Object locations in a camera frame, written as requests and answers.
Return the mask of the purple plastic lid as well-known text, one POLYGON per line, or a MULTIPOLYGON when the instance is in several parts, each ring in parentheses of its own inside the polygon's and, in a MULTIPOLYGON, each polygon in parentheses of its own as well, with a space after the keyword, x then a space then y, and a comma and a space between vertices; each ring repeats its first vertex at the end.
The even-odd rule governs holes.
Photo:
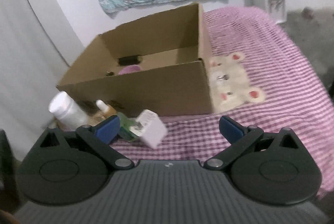
POLYGON ((131 74, 135 72, 141 71, 142 68, 139 65, 129 65, 124 67, 122 70, 119 71, 119 75, 131 74))

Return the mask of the gold ribbed jar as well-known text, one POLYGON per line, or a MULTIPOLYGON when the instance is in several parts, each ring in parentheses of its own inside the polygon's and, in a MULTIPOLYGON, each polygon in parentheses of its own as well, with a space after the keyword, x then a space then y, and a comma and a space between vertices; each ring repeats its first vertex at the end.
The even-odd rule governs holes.
POLYGON ((106 117, 101 110, 98 110, 94 114, 89 114, 88 124, 91 126, 97 126, 99 123, 103 122, 106 117))

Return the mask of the green dropper bottle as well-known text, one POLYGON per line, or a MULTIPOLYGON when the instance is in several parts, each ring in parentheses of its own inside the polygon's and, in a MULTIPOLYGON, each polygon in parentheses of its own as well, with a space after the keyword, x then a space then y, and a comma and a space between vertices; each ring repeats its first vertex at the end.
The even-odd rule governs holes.
POLYGON ((117 136, 127 142, 133 142, 136 139, 136 136, 130 131, 130 126, 134 124, 133 119, 117 112, 102 100, 97 100, 96 105, 104 113, 106 119, 96 126, 95 137, 105 144, 110 144, 117 136))

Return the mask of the white plastic bottle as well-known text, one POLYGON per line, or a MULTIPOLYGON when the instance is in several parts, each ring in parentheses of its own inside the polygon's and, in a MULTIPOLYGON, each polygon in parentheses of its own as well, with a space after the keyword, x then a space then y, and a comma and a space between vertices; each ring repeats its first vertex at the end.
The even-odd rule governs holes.
POLYGON ((65 91, 53 97, 48 109, 69 130, 89 124, 88 114, 65 91))

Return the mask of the white power adapter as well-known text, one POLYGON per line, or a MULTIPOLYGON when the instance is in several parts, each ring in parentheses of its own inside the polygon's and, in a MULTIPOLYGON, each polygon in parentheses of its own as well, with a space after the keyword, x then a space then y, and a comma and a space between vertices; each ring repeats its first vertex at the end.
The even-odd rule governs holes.
POLYGON ((146 146, 156 149, 168 134, 160 117, 153 111, 145 109, 134 120, 130 131, 146 146))

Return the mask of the purple checkered tablecloth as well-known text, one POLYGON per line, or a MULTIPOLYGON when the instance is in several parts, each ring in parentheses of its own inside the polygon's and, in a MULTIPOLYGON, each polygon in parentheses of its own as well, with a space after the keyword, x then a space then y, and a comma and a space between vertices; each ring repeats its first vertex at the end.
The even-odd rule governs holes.
MULTIPOLYGON (((250 102, 228 112, 238 123, 266 132, 291 128, 322 173, 319 195, 333 191, 333 103, 307 58, 257 8, 222 8, 205 14, 213 54, 241 52, 250 79, 250 102)), ((205 161, 228 147, 219 114, 165 118, 168 135, 156 149, 119 140, 112 147, 133 161, 205 161)))

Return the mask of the black tape roll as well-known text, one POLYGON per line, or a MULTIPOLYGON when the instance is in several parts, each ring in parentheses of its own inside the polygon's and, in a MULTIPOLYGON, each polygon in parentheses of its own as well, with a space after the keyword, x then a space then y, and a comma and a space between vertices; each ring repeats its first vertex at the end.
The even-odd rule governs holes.
POLYGON ((119 66, 131 66, 138 65, 142 62, 143 58, 141 55, 126 56, 118 58, 119 66))

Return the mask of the brown cardboard box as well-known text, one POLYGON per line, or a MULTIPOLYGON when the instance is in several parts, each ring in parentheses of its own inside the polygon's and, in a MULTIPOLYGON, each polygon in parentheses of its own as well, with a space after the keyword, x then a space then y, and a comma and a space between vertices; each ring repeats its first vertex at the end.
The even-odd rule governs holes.
POLYGON ((102 100, 128 116, 213 111, 208 72, 212 55, 201 4, 162 11, 97 35, 57 87, 76 102, 102 100), (119 75, 118 58, 141 55, 139 72, 119 75))

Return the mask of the white water dispenser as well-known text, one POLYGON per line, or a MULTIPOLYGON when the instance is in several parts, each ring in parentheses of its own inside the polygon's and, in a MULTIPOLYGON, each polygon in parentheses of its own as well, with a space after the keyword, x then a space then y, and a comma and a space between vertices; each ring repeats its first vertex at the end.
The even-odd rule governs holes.
POLYGON ((277 24, 286 22, 286 0, 252 0, 252 3, 266 12, 277 24))

